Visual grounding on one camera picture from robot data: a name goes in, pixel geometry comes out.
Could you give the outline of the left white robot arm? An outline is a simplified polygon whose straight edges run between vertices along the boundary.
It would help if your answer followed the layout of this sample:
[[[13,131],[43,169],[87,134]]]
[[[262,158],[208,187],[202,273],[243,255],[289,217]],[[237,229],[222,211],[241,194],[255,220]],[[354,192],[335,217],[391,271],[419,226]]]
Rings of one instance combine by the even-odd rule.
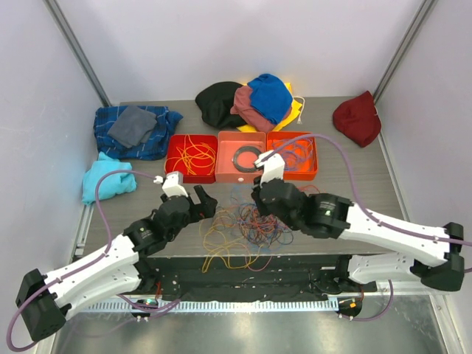
[[[26,273],[15,303],[34,342],[59,331],[82,309],[110,296],[138,291],[149,294],[159,278],[147,258],[175,240],[190,225],[215,215],[218,202],[201,185],[199,202],[180,195],[161,197],[162,204],[133,222],[110,244],[62,268]]]

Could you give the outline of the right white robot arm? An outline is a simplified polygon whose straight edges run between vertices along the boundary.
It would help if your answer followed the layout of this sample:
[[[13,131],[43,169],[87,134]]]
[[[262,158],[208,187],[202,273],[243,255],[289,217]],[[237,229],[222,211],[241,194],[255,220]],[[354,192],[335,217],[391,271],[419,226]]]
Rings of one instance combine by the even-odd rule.
[[[330,193],[308,195],[279,178],[257,177],[251,196],[261,215],[273,215],[293,231],[387,249],[385,254],[353,255],[342,263],[333,272],[334,285],[341,291],[378,280],[419,280],[426,287],[449,292],[462,287],[464,228],[458,223],[443,227],[410,223]]]

